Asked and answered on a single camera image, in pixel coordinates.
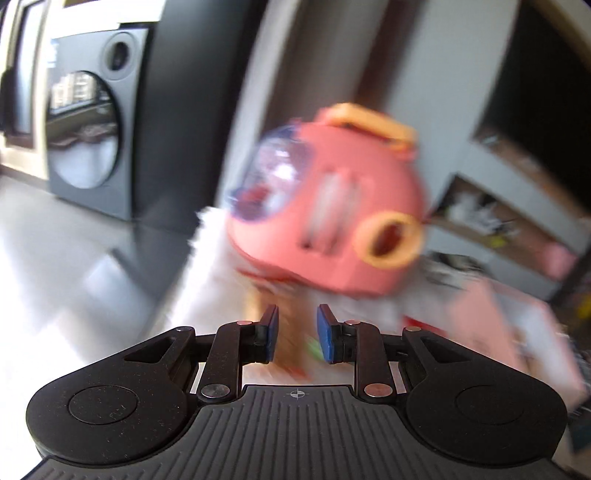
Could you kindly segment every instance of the crosshair marking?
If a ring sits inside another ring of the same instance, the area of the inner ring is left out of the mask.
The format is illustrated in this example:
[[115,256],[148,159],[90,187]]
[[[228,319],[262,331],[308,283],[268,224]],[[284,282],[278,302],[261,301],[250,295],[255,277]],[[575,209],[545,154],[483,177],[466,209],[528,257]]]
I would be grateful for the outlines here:
[[299,400],[304,395],[307,395],[307,393],[302,392],[302,390],[294,390],[293,392],[289,392],[288,395],[294,397],[296,400]]

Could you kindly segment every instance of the window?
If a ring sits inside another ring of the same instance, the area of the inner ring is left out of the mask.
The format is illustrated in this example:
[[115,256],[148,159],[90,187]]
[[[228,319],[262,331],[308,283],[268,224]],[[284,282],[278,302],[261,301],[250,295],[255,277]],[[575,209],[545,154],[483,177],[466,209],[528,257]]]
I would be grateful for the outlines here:
[[108,93],[102,92],[92,75],[85,72],[69,73],[51,87],[50,115],[105,99],[109,100]]
[[14,47],[14,105],[7,141],[33,147],[33,93],[37,50],[43,24],[45,2],[23,2],[17,13],[17,39]]

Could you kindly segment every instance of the circular pad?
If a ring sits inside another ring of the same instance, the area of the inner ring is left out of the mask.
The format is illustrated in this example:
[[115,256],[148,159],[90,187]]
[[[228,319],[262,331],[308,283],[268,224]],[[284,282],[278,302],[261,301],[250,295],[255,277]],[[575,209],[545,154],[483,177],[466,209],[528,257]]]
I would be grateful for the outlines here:
[[114,385],[90,387],[78,392],[69,404],[72,416],[91,425],[107,425],[129,417],[138,406],[131,390]]
[[467,418],[485,425],[503,425],[521,417],[523,404],[494,385],[480,385],[456,397],[457,409]]

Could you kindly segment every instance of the transparent plastic dome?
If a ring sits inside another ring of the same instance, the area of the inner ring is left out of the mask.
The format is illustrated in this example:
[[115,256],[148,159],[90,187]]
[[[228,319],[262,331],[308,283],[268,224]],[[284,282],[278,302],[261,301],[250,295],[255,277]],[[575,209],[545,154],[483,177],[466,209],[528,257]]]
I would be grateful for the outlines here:
[[310,161],[310,147],[296,138],[297,131],[297,124],[278,128],[256,146],[240,186],[230,194],[234,217],[263,220],[293,198]]

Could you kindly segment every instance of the dryer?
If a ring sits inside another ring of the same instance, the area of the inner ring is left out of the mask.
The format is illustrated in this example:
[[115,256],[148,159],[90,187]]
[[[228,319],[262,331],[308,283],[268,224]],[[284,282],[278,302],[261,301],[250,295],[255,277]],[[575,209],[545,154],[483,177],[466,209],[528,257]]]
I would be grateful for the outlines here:
[[149,28],[53,39],[46,117],[50,190],[132,218],[132,142]]

